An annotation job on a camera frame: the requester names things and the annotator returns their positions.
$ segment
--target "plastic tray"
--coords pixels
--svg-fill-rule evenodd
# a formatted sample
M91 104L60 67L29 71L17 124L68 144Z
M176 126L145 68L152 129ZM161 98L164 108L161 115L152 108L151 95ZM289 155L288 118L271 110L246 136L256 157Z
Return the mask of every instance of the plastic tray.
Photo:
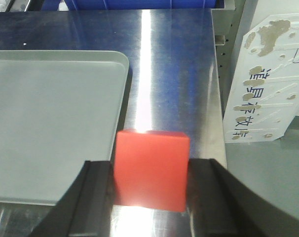
M129 62L114 51L0 51L0 201L55 203L110 160Z

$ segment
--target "red cube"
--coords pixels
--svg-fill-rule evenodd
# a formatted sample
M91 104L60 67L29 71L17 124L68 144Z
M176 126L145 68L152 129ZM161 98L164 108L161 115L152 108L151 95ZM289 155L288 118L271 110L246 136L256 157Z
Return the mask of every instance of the red cube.
M116 204L183 212L190 139L182 132L117 133Z

